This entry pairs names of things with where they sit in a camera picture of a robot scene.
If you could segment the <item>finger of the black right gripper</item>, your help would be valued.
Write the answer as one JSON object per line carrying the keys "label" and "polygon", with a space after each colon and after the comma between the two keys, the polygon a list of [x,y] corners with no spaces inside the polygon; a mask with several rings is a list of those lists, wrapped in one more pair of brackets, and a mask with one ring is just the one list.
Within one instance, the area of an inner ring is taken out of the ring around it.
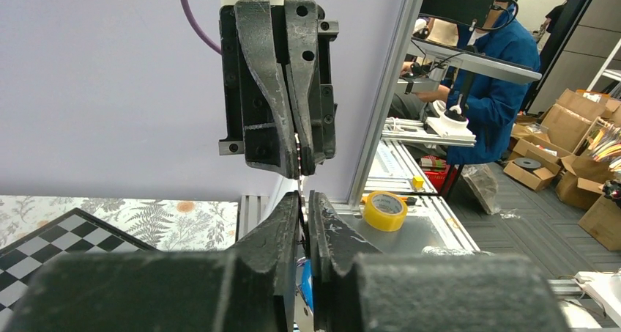
{"label": "finger of the black right gripper", "polygon": [[301,175],[335,156],[335,101],[330,43],[335,21],[313,0],[285,0],[289,100],[299,141]]}
{"label": "finger of the black right gripper", "polygon": [[263,168],[297,180],[300,171],[294,123],[284,74],[277,62],[270,3],[238,1],[234,11],[242,54],[249,73],[269,105],[277,133],[278,163]]}

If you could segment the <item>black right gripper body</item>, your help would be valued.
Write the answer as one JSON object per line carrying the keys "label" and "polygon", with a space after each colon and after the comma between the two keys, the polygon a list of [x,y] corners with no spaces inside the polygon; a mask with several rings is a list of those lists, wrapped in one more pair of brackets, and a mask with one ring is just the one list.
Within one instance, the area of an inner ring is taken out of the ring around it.
{"label": "black right gripper body", "polygon": [[335,156],[330,43],[337,21],[314,0],[241,0],[220,10],[227,136],[221,155],[281,175]]}

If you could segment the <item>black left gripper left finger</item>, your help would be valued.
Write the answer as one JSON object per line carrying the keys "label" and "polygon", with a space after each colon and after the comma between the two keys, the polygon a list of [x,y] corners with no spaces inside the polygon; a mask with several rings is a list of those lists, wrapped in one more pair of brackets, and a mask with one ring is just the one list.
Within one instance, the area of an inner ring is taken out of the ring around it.
{"label": "black left gripper left finger", "polygon": [[300,194],[223,251],[64,254],[7,331],[291,331]]}

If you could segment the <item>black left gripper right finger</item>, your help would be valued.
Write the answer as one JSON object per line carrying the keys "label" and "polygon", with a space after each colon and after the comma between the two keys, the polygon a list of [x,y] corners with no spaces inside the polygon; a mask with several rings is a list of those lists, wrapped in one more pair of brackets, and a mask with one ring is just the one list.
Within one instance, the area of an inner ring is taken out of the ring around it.
{"label": "black left gripper right finger", "polygon": [[525,257],[388,254],[307,200],[317,331],[569,331],[549,280]]}

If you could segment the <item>blue key tag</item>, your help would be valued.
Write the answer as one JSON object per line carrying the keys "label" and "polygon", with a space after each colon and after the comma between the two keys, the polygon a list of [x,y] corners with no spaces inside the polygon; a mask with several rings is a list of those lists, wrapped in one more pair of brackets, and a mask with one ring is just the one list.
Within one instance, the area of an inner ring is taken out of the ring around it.
{"label": "blue key tag", "polygon": [[313,271],[311,261],[308,258],[299,259],[297,267],[301,268],[301,278],[298,284],[298,289],[302,294],[302,299],[308,306],[311,312],[314,312],[313,307]]}

